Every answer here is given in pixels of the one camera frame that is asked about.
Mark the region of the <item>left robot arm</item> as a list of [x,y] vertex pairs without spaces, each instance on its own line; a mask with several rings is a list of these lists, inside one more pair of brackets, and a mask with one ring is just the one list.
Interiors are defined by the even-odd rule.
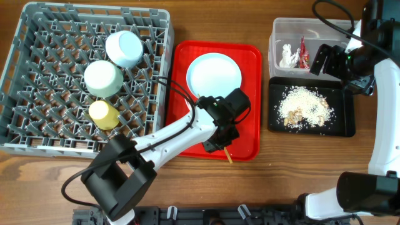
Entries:
[[114,136],[94,158],[81,181],[111,224],[128,224],[134,207],[157,171],[186,149],[202,144],[208,153],[239,137],[237,118],[250,107],[247,96],[200,97],[189,113],[146,136]]

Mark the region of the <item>wooden chopstick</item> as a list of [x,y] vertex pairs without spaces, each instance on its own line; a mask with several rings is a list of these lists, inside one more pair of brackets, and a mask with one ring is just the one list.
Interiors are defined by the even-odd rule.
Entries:
[[224,153],[225,153],[225,155],[226,155],[226,157],[227,157],[227,160],[229,161],[229,164],[232,164],[233,163],[233,160],[231,159],[231,155],[230,155],[230,153],[228,152],[228,149],[227,149],[227,147],[224,147]]

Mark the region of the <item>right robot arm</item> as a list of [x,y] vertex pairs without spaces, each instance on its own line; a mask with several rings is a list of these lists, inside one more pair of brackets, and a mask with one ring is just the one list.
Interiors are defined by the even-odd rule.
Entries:
[[362,19],[346,35],[351,40],[345,49],[319,48],[311,73],[322,71],[348,84],[372,79],[377,87],[374,149],[367,173],[344,172],[336,187],[301,196],[306,221],[399,215],[399,21]]

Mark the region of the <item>green bowl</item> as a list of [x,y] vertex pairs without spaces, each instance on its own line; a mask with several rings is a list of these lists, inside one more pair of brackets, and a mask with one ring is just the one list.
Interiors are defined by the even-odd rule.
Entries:
[[84,82],[90,94],[108,98],[121,89],[123,74],[109,61],[94,61],[84,71]]

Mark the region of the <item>light blue bowl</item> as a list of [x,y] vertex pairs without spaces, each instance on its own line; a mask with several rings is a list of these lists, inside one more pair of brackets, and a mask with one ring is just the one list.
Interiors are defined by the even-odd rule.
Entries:
[[130,31],[119,31],[106,39],[109,59],[123,68],[133,68],[142,58],[144,48],[141,40]]

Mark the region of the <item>red snack wrapper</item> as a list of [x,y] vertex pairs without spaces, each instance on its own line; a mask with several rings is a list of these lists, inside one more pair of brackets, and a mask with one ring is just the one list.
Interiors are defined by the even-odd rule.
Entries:
[[309,69],[309,52],[306,48],[304,37],[301,38],[301,47],[299,53],[299,67],[301,69]]

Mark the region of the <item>yellow cup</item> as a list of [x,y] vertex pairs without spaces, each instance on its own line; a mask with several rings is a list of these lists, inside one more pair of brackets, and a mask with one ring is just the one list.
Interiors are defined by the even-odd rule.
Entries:
[[89,107],[89,116],[102,130],[114,129],[119,124],[119,111],[106,101],[94,101]]

